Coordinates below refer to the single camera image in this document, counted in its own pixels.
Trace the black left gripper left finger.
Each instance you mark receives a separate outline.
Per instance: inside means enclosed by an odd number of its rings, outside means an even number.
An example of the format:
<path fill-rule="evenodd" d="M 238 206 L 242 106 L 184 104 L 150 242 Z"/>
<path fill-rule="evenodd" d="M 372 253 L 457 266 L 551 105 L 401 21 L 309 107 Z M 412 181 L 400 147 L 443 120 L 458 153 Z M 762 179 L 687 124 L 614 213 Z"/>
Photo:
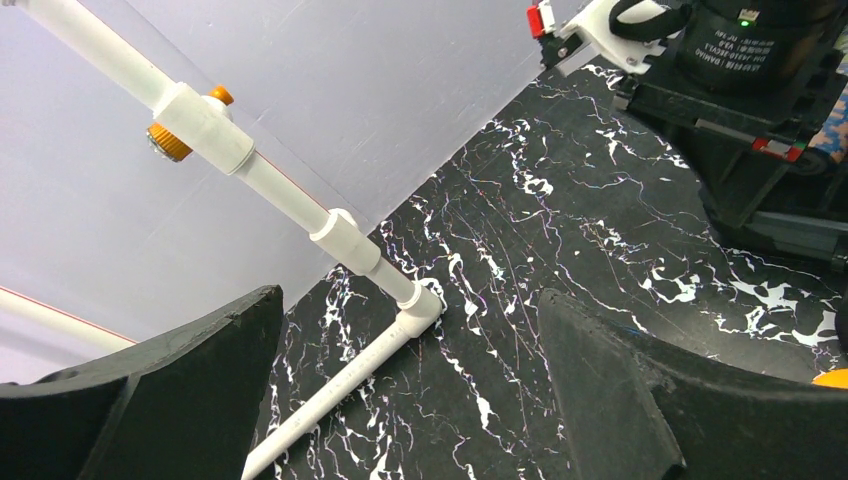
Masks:
<path fill-rule="evenodd" d="M 237 479 L 277 352 L 260 287 L 119 352 L 1 387 L 5 479 Z"/>

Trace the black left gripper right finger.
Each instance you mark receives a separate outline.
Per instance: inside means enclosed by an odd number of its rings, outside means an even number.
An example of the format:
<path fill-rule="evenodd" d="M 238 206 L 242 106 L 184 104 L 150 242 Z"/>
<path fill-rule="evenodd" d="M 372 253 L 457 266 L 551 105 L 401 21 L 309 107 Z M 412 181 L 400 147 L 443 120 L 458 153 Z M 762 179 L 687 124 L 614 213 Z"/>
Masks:
<path fill-rule="evenodd" d="M 847 393 L 730 366 L 544 290 L 539 340 L 577 479 L 843 479 Z"/>

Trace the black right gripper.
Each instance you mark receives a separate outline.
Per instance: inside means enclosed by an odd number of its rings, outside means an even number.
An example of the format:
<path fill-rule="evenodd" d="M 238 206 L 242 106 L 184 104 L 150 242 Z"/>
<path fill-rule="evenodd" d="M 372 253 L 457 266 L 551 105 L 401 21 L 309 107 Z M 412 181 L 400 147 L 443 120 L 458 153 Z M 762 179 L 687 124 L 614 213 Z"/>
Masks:
<path fill-rule="evenodd" d="M 764 154 L 816 174 L 835 164 L 808 145 L 844 87 L 846 75 L 830 65 L 801 70 L 774 92 L 724 95 L 686 79 L 669 65 L 628 75 L 614 105 L 671 144 L 700 181 L 739 153 Z"/>

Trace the blue orange poker chip stack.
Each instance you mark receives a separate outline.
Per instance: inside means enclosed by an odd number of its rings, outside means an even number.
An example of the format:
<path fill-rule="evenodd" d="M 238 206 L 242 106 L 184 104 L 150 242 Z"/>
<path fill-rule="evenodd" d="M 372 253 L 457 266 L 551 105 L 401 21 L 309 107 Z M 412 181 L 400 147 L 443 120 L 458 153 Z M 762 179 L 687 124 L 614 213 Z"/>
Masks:
<path fill-rule="evenodd" d="M 814 135 L 808 148 L 824 155 L 835 164 L 847 160 L 847 87 L 844 87 L 822 128 Z"/>

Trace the black poker set case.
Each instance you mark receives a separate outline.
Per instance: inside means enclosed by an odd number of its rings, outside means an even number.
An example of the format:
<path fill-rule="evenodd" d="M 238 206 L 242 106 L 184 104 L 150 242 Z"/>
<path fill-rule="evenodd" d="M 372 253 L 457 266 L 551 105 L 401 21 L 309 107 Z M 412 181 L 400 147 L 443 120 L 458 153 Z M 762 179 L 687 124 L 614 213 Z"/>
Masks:
<path fill-rule="evenodd" d="M 732 246 L 847 271 L 847 168 L 810 174 L 764 154 L 739 153 L 703 179 L 711 226 Z"/>

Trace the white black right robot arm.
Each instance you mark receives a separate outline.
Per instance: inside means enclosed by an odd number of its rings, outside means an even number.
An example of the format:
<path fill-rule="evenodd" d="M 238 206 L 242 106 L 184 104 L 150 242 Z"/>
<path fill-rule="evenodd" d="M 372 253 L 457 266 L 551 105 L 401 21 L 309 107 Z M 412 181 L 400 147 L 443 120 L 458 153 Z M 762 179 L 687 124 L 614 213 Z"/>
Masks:
<path fill-rule="evenodd" d="M 847 223 L 843 1 L 686 1 L 646 20 L 610 10 L 621 39 L 655 43 L 618 100 L 678 150 L 717 224 Z"/>

